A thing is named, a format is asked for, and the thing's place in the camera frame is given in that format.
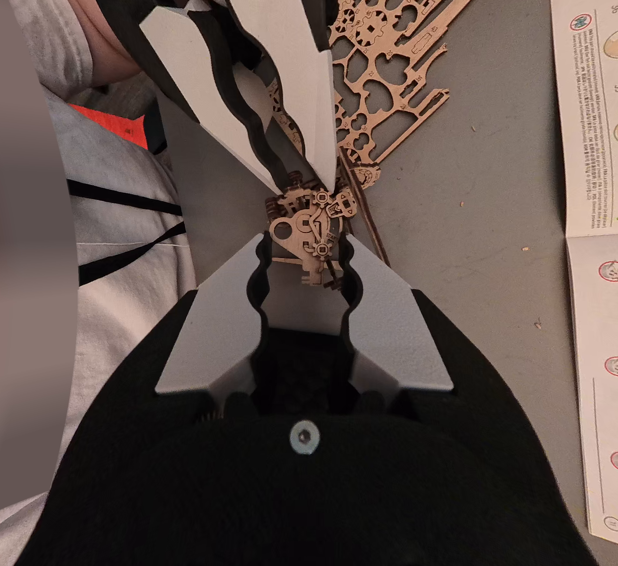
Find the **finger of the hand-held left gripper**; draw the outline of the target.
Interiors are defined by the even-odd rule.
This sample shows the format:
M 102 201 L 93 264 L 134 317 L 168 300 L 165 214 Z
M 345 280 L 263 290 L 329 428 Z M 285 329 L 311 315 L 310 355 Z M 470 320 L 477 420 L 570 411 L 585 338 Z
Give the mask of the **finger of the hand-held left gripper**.
M 281 102 L 304 139 L 307 162 L 335 184 L 337 141 L 326 0 L 230 0 L 240 26 L 270 55 Z
M 290 180 L 267 142 L 273 104 L 261 79 L 233 65 L 211 11 L 158 6 L 140 28 L 200 125 L 273 191 Z

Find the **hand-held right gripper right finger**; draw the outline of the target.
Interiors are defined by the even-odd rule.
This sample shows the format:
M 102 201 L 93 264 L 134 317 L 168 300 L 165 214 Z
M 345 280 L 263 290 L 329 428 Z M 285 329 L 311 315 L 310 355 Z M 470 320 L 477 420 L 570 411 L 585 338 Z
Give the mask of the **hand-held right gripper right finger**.
M 412 289 L 355 237 L 342 237 L 342 294 L 349 309 L 342 337 L 353 352 L 350 384 L 380 392 L 387 404 L 402 389 L 449 392 L 452 380 Z

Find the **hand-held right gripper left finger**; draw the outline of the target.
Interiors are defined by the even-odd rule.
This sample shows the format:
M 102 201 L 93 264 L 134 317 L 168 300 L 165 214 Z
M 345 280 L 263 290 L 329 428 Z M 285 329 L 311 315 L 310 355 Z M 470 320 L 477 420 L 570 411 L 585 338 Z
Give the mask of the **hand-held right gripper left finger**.
M 156 385 L 158 394 L 205 391 L 217 408 L 233 392 L 251 393 L 251 355 L 262 336 L 261 300 L 249 298 L 250 277 L 269 256 L 269 236 L 257 234 L 197 288 Z

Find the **wooden mechanical model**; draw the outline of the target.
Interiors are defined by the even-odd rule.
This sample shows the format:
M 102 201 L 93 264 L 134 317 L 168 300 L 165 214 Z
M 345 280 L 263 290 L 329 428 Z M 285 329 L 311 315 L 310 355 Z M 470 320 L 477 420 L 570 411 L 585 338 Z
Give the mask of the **wooden mechanical model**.
M 319 181 L 305 181 L 301 171 L 290 171 L 289 181 L 284 194 L 265 202 L 273 242 L 295 256 L 280 261 L 299 263 L 304 284 L 338 290 L 341 279 L 336 269 L 340 266 L 333 250 L 344 222 L 357 213 L 353 192 L 346 181 L 336 178 L 334 192 L 328 193 Z

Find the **person's left forearm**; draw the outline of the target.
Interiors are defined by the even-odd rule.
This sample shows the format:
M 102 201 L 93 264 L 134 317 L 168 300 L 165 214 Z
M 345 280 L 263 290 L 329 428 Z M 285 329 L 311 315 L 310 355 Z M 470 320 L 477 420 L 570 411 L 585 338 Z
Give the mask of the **person's left forearm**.
M 42 86 L 66 100 L 140 69 L 96 0 L 9 0 Z

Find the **laser-cut wooden parts sheet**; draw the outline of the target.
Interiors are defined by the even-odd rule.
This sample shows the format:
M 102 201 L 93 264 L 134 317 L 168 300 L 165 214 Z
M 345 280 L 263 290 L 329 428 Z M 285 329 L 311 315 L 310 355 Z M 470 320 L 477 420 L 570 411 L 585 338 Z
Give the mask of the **laser-cut wooden parts sheet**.
M 346 111 L 336 98 L 339 145 L 367 189 L 380 164 L 450 97 L 446 88 L 425 91 L 431 65 L 446 53 L 446 31 L 472 0 L 339 0 L 330 45 L 347 44 L 333 60 L 342 86 L 359 98 Z

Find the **orange fabric piece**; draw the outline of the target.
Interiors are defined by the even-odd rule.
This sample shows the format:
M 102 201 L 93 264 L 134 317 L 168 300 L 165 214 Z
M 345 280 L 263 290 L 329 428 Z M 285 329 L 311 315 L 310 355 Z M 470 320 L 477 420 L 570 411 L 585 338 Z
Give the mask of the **orange fabric piece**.
M 135 120 L 131 120 L 79 105 L 70 104 L 69 106 L 73 107 L 74 110 L 96 122 L 113 134 L 116 134 L 117 136 L 144 148 L 145 150 L 148 149 L 146 135 L 144 132 L 144 115 Z

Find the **illustrated instruction booklet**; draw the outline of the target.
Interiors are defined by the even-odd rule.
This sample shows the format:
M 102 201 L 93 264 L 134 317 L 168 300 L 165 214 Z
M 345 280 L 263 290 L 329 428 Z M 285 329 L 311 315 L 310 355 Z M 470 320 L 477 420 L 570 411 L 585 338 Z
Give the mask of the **illustrated instruction booklet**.
M 551 0 L 588 528 L 617 542 L 617 0 Z

